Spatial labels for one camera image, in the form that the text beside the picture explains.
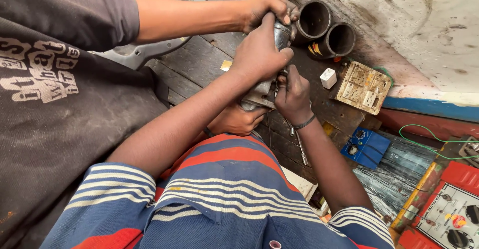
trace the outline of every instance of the forearm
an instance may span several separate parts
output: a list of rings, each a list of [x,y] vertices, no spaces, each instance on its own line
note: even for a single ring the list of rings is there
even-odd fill
[[[136,0],[139,44],[184,36],[242,31],[242,1]]]
[[[235,72],[223,74],[194,96],[143,126],[107,161],[126,163],[158,177],[231,100],[246,92],[255,82]]]
[[[364,187],[326,135],[318,119],[297,132],[318,180],[320,192],[328,202],[332,214],[355,205],[372,210],[373,205]]]

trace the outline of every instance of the black bracelet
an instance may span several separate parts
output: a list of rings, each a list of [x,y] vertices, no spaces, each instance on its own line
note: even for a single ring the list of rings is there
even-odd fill
[[[302,129],[303,127],[309,125],[309,123],[313,122],[313,120],[316,118],[316,114],[313,113],[313,116],[308,120],[306,121],[306,123],[304,124],[301,124],[301,125],[293,125],[293,128],[298,130],[298,129]]]
[[[203,132],[205,132],[205,134],[208,136],[208,138],[212,138],[212,137],[215,136],[208,127],[205,127]]]

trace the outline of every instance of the striped shirt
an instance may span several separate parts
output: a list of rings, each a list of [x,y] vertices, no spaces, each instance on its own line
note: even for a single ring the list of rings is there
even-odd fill
[[[364,207],[325,224],[260,139],[222,134],[191,148],[157,181],[126,164],[91,166],[41,248],[394,246]]]

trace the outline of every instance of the wooden workbench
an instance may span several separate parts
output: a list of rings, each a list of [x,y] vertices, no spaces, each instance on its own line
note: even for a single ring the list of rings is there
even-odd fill
[[[224,60],[233,61],[236,47],[244,39],[240,32],[218,33],[194,36],[187,44],[168,55],[153,59],[147,63],[170,87],[168,97],[172,105],[181,103],[201,88],[220,76]],[[341,102],[329,99],[329,91],[321,85],[320,75],[326,68],[338,70],[340,63],[332,60],[316,62],[308,58],[306,50],[293,48],[295,57],[290,62],[295,64],[299,73],[310,82],[312,110],[320,122],[332,125],[330,137],[336,147],[341,149],[348,136],[351,136],[364,119],[357,109]],[[277,112],[269,113],[271,128],[271,149],[279,163],[297,175],[317,183],[310,166],[304,166],[296,137],[289,136],[289,128],[284,118]],[[268,121],[256,128],[269,146],[270,134]]]

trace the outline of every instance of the gray t-shirt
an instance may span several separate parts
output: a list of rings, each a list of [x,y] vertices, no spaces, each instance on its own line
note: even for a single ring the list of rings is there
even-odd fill
[[[0,248],[37,248],[87,168],[166,110],[87,52],[138,29],[135,0],[0,0]]]

